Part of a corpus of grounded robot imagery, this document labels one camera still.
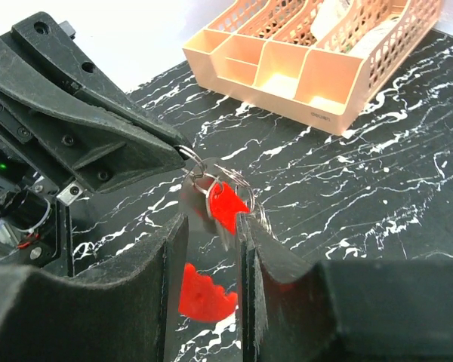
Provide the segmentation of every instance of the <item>peach storage basket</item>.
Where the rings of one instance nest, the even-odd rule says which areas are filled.
[[[324,0],[236,0],[183,51],[201,87],[341,135],[439,18],[441,0],[352,0],[324,38],[310,32]],[[367,57],[348,50],[396,25]]]

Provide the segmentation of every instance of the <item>storage organizer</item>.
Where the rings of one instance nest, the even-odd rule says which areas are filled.
[[[351,0],[321,39],[323,0],[236,0],[183,50],[200,86],[341,135],[433,27],[441,0]],[[385,20],[396,25],[365,57],[349,51]]]

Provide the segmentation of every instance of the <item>red object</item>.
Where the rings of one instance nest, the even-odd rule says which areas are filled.
[[[199,274],[192,264],[184,267],[178,311],[200,322],[219,322],[231,315],[236,308],[238,296],[214,285],[211,277]]]
[[[227,183],[216,183],[208,198],[211,217],[232,235],[235,234],[236,214],[249,213],[250,209]]]

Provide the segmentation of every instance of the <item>marble surface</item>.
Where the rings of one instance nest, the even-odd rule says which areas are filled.
[[[299,256],[453,258],[453,38],[430,32],[346,137],[201,89],[185,63],[132,97],[184,132],[200,156],[241,170],[279,240]],[[182,178],[162,174],[76,202],[76,271],[172,217]],[[188,260],[234,290],[233,256],[217,238],[192,232]],[[181,318],[177,330],[175,361],[239,360],[234,316]]]

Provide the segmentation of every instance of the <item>orange plastic basket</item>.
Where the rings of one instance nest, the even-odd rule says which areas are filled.
[[[322,39],[323,0],[237,1],[184,46],[200,86],[341,135],[439,19],[441,0],[353,0]],[[364,56],[350,51],[397,18]]]

